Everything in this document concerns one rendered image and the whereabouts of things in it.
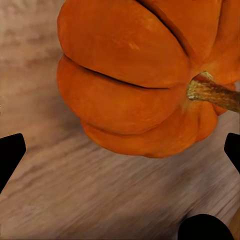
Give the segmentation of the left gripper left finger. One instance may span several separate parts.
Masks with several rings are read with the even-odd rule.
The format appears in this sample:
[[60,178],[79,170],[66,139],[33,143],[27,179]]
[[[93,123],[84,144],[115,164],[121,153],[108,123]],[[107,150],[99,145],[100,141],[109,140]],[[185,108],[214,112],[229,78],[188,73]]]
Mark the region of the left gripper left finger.
[[26,153],[22,133],[0,138],[0,193]]

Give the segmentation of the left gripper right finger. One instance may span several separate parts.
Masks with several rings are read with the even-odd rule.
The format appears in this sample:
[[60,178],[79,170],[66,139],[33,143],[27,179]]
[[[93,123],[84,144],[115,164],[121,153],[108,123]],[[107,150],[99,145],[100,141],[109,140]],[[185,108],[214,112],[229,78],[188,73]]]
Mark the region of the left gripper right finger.
[[240,135],[229,133],[225,140],[224,151],[240,173]]

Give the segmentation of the pumpkin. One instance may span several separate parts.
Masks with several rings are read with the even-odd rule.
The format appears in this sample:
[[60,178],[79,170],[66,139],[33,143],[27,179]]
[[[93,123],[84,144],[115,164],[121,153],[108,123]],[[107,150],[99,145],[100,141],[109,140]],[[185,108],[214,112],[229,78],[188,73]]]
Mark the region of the pumpkin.
[[240,113],[240,0],[64,0],[56,80],[86,135],[166,158]]

